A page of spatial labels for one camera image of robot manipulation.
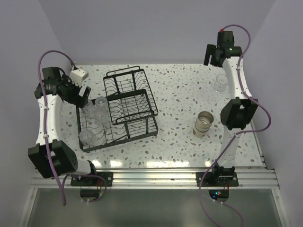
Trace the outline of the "beige cup rack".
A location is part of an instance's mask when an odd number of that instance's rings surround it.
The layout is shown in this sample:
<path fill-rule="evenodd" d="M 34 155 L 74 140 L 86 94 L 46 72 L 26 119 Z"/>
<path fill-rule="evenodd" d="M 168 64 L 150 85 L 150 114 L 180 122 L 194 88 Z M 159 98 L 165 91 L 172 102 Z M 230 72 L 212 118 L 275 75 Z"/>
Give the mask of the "beige cup rack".
<path fill-rule="evenodd" d="M 206 132 L 210 129 L 213 121 L 214 117 L 210 112 L 202 111 L 197 116 L 195 127 L 201 132 Z"/>
<path fill-rule="evenodd" d="M 198 123 L 195 123 L 194 128 L 193 128 L 193 134 L 198 137 L 201 138 L 203 137 L 208 131 L 209 131 L 210 127 L 208 125 L 200 125 Z"/>

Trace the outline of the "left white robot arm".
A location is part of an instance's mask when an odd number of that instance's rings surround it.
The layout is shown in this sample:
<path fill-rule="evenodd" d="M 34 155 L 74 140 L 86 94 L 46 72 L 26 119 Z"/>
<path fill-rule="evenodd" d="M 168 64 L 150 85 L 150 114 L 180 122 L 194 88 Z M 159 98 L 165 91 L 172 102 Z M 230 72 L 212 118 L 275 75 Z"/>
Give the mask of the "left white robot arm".
<path fill-rule="evenodd" d="M 98 181 L 90 161 L 77 159 L 75 152 L 63 141 L 61 136 L 61 112 L 63 103 L 82 108 L 88 102 L 91 89 L 87 87 L 79 95 L 88 71 L 75 69 L 65 75 L 58 67 L 42 70 L 43 79 L 34 95 L 39 106 L 39 132 L 36 145 L 28 149 L 28 156 L 43 178 L 55 175 L 79 174 L 85 184 L 92 186 Z"/>

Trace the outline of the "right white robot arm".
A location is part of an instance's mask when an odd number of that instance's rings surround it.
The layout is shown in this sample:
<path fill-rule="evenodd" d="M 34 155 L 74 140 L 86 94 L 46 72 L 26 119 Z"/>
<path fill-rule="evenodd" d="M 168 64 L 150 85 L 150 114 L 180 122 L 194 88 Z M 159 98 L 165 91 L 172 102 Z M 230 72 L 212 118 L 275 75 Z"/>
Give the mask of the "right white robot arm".
<path fill-rule="evenodd" d="M 233 175 L 235 156 L 240 140 L 240 131 L 250 124 L 258 105 L 249 100 L 243 70 L 242 49 L 234 45 L 232 31 L 220 30 L 217 44 L 209 44 L 205 53 L 204 65 L 211 64 L 224 69 L 227 77 L 230 100 L 220 113 L 223 125 L 223 141 L 218 161 L 212 167 L 211 180 L 215 185 L 223 185 L 228 175 Z"/>

